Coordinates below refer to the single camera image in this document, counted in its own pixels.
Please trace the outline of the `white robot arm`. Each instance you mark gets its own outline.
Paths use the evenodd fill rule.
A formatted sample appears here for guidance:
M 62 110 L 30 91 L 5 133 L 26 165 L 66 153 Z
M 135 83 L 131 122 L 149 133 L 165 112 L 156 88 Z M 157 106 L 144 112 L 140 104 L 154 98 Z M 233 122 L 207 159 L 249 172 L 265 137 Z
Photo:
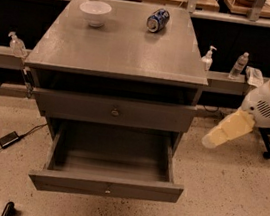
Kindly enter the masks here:
M 202 144 L 212 149 L 250 133 L 254 127 L 270 128 L 270 79 L 246 94 L 237 111 L 208 131 Z

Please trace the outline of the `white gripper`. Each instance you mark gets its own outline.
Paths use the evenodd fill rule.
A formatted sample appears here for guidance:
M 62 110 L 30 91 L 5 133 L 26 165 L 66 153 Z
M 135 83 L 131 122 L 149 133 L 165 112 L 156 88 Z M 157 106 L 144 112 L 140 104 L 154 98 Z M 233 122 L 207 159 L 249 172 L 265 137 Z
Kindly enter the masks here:
M 249 92 L 240 108 L 211 129 L 202 138 L 202 144 L 213 149 L 228 140 L 249 134 L 255 125 L 270 128 L 270 81 Z

